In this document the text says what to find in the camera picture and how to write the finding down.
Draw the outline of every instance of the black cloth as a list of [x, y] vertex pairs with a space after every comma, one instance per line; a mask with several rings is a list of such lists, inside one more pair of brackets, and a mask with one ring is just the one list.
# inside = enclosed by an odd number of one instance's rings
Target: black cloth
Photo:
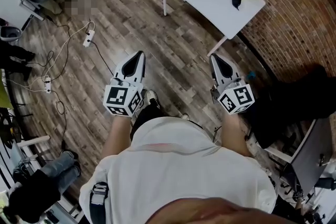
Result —
[[164, 112], [159, 109], [156, 105], [156, 102], [151, 101], [151, 103], [146, 106], [137, 117], [132, 131], [131, 131], [131, 140], [133, 140], [134, 133], [137, 131], [137, 129], [144, 124], [147, 121], [150, 121], [155, 118], [160, 118], [166, 116]]
[[12, 46], [0, 40], [0, 68], [10, 72], [25, 73], [28, 67], [23, 63], [11, 60], [10, 56], [25, 60], [32, 55], [32, 52], [18, 46]]
[[293, 83], [278, 83], [261, 93], [245, 117], [262, 148], [269, 147], [290, 124], [327, 118], [336, 110], [336, 78], [323, 66]]
[[22, 187], [13, 191], [9, 197], [9, 205], [25, 222], [36, 223], [60, 198], [55, 181], [37, 170]]
[[272, 214], [286, 218], [298, 224], [305, 224], [305, 219], [301, 215], [300, 210], [295, 210], [290, 203], [283, 200], [280, 196], [277, 198]]

